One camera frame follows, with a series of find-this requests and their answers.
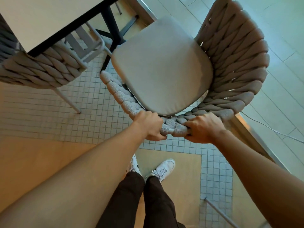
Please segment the person's left hand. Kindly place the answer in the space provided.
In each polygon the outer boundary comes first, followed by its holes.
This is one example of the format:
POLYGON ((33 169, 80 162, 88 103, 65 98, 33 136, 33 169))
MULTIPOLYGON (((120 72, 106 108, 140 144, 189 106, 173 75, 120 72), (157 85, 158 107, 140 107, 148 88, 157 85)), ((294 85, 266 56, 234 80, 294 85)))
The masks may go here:
POLYGON ((163 120, 151 111, 139 111, 131 124, 144 139, 148 134, 161 134, 162 125, 163 120))

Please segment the person's right hand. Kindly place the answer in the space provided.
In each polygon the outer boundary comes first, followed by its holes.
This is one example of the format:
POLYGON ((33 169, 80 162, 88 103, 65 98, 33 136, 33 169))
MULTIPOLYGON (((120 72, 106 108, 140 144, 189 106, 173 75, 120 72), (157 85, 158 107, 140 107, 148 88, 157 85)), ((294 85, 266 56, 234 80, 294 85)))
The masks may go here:
POLYGON ((205 144, 216 144, 218 137, 226 131, 221 119, 209 112, 204 115, 196 116, 184 124, 191 132, 191 135, 202 135, 205 139, 205 144))

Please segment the person's right forearm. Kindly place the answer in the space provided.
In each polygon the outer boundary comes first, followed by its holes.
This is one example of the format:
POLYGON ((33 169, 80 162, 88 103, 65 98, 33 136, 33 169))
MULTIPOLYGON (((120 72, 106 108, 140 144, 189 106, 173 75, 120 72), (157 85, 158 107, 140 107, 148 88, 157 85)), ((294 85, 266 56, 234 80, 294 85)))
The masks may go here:
POLYGON ((304 182, 228 130, 212 138, 272 228, 304 228, 304 182))

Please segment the person's left forearm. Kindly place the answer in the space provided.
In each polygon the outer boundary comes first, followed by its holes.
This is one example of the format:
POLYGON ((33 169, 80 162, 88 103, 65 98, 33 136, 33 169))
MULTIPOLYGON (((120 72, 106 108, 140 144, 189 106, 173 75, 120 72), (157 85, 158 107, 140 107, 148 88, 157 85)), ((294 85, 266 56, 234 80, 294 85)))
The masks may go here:
POLYGON ((95 227, 147 134, 133 123, 90 149, 3 211, 0 228, 95 227))

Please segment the person's right white sneaker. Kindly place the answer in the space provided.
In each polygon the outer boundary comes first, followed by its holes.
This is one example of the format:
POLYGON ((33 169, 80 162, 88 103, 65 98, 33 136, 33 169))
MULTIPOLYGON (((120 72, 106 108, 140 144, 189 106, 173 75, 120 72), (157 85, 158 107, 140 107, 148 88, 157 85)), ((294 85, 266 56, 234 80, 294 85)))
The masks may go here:
POLYGON ((175 164, 175 160, 173 159, 163 161, 145 177, 145 183, 150 177, 156 177, 160 182, 162 182, 174 170, 175 164))

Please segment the person's white sneaker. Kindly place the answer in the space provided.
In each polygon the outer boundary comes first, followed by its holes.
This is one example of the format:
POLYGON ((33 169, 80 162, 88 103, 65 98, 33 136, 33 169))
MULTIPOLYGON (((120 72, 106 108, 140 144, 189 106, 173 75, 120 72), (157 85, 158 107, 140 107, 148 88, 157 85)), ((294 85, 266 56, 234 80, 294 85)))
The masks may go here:
POLYGON ((150 177, 156 177, 160 182, 162 182, 174 170, 175 164, 175 160, 173 159, 163 161, 145 177, 145 183, 150 177))
POLYGON ((135 172, 135 173, 138 173, 140 176, 142 176, 135 154, 132 156, 132 159, 131 159, 130 164, 128 165, 128 167, 126 169, 126 172, 127 173, 128 172, 135 172))

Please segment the person's left white sneaker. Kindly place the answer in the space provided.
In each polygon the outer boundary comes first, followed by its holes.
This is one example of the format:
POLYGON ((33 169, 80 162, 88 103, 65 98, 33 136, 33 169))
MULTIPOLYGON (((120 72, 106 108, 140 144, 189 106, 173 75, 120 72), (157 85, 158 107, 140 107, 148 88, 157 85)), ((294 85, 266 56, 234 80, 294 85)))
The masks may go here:
POLYGON ((128 172, 135 172, 135 173, 138 173, 140 176, 142 176, 135 154, 132 156, 132 159, 131 159, 130 164, 128 165, 128 167, 126 169, 126 172, 127 173, 128 172))

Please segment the person's dark brown trousers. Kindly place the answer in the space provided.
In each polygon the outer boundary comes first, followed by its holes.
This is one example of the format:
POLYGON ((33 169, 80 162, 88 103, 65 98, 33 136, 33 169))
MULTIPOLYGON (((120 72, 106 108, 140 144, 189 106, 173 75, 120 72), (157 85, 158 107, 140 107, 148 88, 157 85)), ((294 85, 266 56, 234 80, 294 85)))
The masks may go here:
POLYGON ((134 228, 139 200, 143 194, 145 219, 143 228, 186 228, 176 219, 173 201, 159 179, 145 182, 137 172, 128 172, 114 191, 96 228, 134 228))

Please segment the grey seat cushion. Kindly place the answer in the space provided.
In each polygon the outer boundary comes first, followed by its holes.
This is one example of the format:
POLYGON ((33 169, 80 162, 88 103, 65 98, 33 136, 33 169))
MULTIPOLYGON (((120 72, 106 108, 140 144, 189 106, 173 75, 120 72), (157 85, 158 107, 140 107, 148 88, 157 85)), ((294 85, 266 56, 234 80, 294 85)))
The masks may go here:
POLYGON ((180 113, 210 88, 213 68, 194 38, 165 16, 117 47, 112 65, 147 110, 180 113))

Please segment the white table with black frame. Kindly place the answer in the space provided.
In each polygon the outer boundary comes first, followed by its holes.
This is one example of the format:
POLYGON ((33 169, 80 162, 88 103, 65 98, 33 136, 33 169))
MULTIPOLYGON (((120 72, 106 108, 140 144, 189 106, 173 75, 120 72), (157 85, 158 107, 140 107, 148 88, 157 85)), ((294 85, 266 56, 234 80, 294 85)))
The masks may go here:
POLYGON ((125 42, 123 36, 139 18, 135 15, 119 30, 110 7, 116 1, 118 0, 0 0, 0 14, 30 56, 40 55, 70 33, 83 48, 87 48, 75 32, 82 26, 93 36, 86 22, 98 34, 112 39, 109 49, 112 52, 125 42))

